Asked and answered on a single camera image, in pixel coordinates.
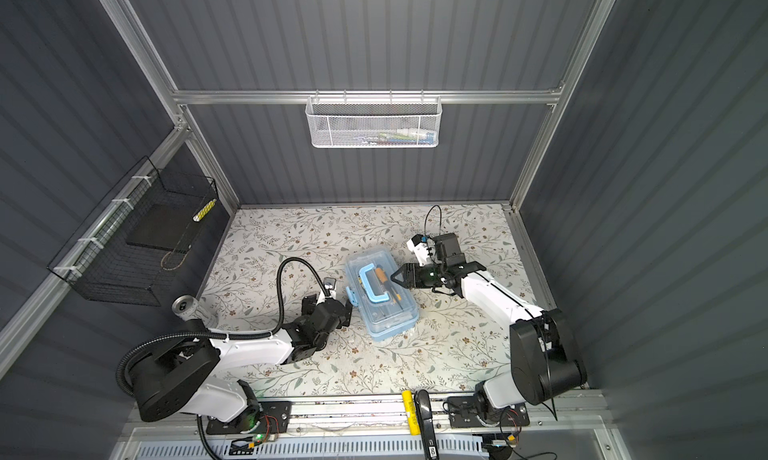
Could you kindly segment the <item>blue clear plastic tool box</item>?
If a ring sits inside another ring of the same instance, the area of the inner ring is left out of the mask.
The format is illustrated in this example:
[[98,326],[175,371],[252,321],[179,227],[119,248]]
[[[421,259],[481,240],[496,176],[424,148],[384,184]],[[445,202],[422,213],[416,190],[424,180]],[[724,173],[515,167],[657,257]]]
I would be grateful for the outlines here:
[[384,290],[376,277],[376,267],[382,267],[390,279],[398,266],[391,253],[376,247],[352,255],[345,265],[347,286],[357,295],[360,312],[366,329],[375,342],[388,340],[413,328],[420,318],[419,306],[411,292],[394,284],[401,296],[400,309]]

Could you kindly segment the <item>orange handled screwdriver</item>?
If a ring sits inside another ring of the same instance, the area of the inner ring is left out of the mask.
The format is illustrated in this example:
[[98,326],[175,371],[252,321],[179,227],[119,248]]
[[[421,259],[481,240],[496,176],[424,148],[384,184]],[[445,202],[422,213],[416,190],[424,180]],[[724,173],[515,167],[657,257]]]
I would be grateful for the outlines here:
[[375,274],[379,282],[381,283],[384,290],[388,293],[388,295],[391,297],[392,301],[400,308],[403,309],[401,304],[401,296],[395,291],[394,284],[391,282],[389,277],[387,276],[386,272],[382,267],[377,266],[375,269]]

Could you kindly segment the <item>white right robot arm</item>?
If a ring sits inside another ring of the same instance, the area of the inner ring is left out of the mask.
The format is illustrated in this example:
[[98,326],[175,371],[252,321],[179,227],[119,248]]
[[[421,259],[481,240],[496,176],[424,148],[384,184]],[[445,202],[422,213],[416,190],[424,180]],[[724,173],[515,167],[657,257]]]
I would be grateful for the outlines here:
[[453,233],[415,235],[407,248],[417,261],[399,267],[390,276],[394,283],[458,296],[508,330],[510,367],[476,386],[475,414],[482,422],[495,424],[508,409],[544,404],[588,382],[561,310],[545,310],[512,293],[484,265],[466,259]]

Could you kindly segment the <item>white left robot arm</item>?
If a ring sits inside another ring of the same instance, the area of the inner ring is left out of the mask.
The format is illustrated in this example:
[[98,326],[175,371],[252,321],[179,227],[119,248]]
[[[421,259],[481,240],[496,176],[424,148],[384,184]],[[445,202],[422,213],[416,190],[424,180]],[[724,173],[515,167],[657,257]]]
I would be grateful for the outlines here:
[[278,283],[278,320],[270,330],[230,332],[193,319],[133,347],[116,367],[118,387],[135,400],[145,422],[184,413],[228,423],[255,414],[258,399],[249,384],[219,375],[248,365],[297,363],[324,350],[333,332],[349,326],[353,306],[338,299],[334,282],[317,284],[318,292],[303,298],[300,316],[288,322]]

